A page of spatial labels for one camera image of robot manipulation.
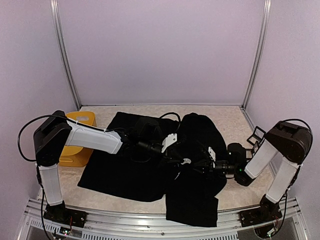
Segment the round white brooch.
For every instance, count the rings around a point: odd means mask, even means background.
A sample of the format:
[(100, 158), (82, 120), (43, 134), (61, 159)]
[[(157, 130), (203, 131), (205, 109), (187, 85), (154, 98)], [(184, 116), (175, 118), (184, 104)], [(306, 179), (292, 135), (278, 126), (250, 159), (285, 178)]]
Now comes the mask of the round white brooch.
[(181, 165), (185, 165), (185, 164), (191, 164), (191, 160), (189, 158), (184, 158), (183, 162), (181, 163)]

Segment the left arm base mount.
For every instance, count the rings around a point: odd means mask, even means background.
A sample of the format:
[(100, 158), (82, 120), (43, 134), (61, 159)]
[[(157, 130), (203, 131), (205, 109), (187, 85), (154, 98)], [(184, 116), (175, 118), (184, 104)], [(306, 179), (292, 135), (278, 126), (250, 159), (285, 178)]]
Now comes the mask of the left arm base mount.
[(84, 228), (87, 215), (85, 211), (67, 208), (63, 201), (58, 205), (47, 205), (43, 217), (55, 223)]

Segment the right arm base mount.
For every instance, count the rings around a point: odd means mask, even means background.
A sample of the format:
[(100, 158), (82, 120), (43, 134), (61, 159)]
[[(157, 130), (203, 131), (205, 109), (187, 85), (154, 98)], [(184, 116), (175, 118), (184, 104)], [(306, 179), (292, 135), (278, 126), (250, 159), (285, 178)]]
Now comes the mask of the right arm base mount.
[(259, 203), (259, 207), (243, 210), (239, 213), (239, 217), (241, 226), (249, 227), (281, 219), (283, 214), (278, 202), (273, 203), (263, 197)]

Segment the black t-shirt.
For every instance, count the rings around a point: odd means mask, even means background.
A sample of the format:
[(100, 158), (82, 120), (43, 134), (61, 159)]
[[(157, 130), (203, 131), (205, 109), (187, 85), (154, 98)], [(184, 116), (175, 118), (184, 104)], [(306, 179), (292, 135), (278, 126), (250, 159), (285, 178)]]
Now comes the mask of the black t-shirt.
[(217, 194), (227, 180), (203, 163), (208, 148), (218, 160), (225, 159), (227, 146), (209, 117), (189, 113), (178, 122), (118, 112), (108, 127), (156, 141), (177, 133), (173, 153), (191, 163), (171, 163), (135, 147), (120, 154), (94, 150), (77, 184), (80, 188), (140, 202), (165, 198), (167, 220), (193, 227), (217, 226)]

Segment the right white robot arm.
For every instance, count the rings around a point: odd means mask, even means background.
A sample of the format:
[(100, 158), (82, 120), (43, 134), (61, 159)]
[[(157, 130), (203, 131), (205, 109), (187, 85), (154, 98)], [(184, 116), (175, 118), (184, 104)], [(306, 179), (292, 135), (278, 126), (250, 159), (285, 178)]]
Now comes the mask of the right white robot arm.
[(219, 157), (211, 147), (204, 150), (203, 158), (193, 164), (195, 170), (205, 175), (216, 173), (232, 175), (241, 186), (249, 186), (273, 160), (280, 154), (282, 162), (266, 191), (262, 201), (266, 202), (256, 210), (256, 218), (266, 222), (275, 212), (277, 204), (290, 187), (313, 145), (311, 127), (303, 120), (290, 118), (279, 121), (262, 137), (252, 134), (255, 142), (252, 149), (245, 149), (237, 143), (230, 144), (227, 156)]

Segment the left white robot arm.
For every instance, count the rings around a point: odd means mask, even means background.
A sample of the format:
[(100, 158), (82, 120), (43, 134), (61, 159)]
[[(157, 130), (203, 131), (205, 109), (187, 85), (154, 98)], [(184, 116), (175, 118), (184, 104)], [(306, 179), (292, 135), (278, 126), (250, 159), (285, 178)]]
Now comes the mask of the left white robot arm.
[(178, 140), (176, 132), (164, 135), (158, 122), (150, 117), (142, 117), (141, 131), (123, 127), (112, 129), (98, 128), (69, 118), (61, 110), (30, 120), (30, 124), (45, 121), (33, 134), (33, 145), (38, 182), (49, 212), (57, 221), (63, 223), (70, 218), (70, 211), (64, 207), (58, 163), (64, 147), (83, 147), (102, 151), (116, 156), (127, 156), (133, 151), (142, 150), (164, 156), (169, 147)]

